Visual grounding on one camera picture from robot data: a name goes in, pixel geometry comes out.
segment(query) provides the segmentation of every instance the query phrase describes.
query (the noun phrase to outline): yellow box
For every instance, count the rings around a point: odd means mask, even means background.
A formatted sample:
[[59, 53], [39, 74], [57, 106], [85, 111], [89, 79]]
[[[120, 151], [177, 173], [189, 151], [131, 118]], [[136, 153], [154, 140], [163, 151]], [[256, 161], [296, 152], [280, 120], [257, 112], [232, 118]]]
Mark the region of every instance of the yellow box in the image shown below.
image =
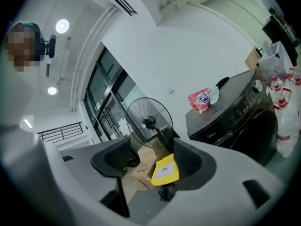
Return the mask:
[[174, 154], [156, 162], [156, 168], [151, 178], [154, 186], [161, 186], [179, 180], [179, 170], [174, 161]]

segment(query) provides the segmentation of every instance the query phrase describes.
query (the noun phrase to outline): control knob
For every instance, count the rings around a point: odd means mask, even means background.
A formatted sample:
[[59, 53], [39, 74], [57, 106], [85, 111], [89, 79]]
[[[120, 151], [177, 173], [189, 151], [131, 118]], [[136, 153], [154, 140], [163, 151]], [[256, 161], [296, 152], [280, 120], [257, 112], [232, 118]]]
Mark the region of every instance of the control knob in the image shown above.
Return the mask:
[[257, 93], [262, 92], [262, 82], [260, 80], [255, 80], [254, 81], [253, 90]]

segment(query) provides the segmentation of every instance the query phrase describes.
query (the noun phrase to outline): round ceiling light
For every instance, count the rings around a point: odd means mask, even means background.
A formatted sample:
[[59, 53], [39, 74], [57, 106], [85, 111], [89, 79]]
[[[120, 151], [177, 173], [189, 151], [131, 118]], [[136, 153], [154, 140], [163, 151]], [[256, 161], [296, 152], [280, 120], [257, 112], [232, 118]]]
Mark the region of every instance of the round ceiling light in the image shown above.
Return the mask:
[[64, 33], [69, 29], [69, 22], [67, 19], [61, 19], [55, 25], [55, 30], [58, 33]]
[[49, 87], [49, 88], [48, 88], [48, 94], [50, 94], [50, 95], [55, 95], [55, 94], [56, 94], [56, 88], [54, 88], [54, 87]]

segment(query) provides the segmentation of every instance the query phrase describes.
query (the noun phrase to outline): black washing machine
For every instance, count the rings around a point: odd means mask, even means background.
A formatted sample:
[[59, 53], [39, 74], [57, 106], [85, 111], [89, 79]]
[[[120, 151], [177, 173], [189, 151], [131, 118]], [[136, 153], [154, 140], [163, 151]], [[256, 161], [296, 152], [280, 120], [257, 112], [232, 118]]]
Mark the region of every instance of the black washing machine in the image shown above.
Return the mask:
[[276, 152], [278, 123], [266, 82], [258, 70], [230, 78], [219, 100], [202, 114], [186, 114], [191, 140], [242, 152], [261, 165]]

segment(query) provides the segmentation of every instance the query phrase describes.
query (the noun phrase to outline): ceiling light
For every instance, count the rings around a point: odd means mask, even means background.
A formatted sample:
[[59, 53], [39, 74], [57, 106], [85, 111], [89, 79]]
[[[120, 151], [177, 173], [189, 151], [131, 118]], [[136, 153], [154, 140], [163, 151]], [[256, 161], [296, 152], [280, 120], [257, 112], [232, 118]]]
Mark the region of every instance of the ceiling light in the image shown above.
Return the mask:
[[69, 22], [67, 19], [61, 19], [55, 25], [55, 30], [58, 33], [64, 33], [69, 29]]
[[49, 88], [48, 88], [48, 94], [50, 94], [50, 95], [55, 95], [55, 94], [56, 94], [56, 88], [54, 88], [54, 87], [49, 87]]
[[24, 122], [28, 125], [29, 128], [32, 128], [32, 125], [29, 123], [27, 119], [25, 119]]

